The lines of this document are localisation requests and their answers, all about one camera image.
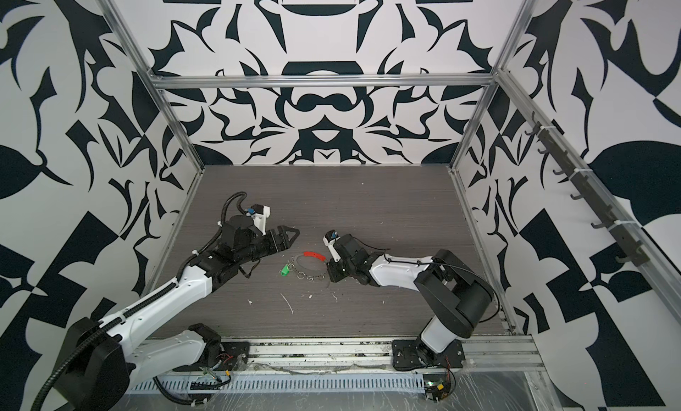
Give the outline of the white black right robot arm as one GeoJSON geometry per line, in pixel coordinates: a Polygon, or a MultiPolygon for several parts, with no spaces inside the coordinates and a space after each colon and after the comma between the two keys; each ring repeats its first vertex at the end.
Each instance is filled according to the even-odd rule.
{"type": "Polygon", "coordinates": [[[433,311],[415,340],[392,342],[395,370],[462,366],[461,341],[471,338],[498,298],[485,279],[445,249],[424,258],[400,258],[334,230],[325,234],[324,243],[331,253],[326,267],[332,282],[353,278],[361,285],[414,290],[433,311]]]}

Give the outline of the red handled wire keyring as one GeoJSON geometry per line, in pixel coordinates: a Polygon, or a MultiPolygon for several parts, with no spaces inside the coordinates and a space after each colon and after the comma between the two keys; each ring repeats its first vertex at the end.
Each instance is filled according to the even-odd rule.
{"type": "Polygon", "coordinates": [[[327,278],[326,257],[316,252],[305,251],[297,254],[288,264],[298,280],[316,282],[327,278]]]}

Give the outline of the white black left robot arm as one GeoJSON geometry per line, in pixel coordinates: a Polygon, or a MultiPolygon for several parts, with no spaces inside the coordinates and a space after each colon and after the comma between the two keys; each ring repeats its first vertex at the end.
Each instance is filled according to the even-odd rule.
{"type": "Polygon", "coordinates": [[[297,240],[297,228],[267,228],[269,207],[244,208],[246,197],[246,192],[239,191],[227,199],[216,233],[161,287],[97,321],[83,318],[74,323],[32,409],[42,409],[48,394],[56,391],[76,410],[109,410],[129,388],[149,378],[183,366],[215,366],[222,338],[203,324],[153,345],[144,343],[166,322],[237,274],[250,278],[243,268],[246,263],[258,265],[290,249],[297,240]]]}

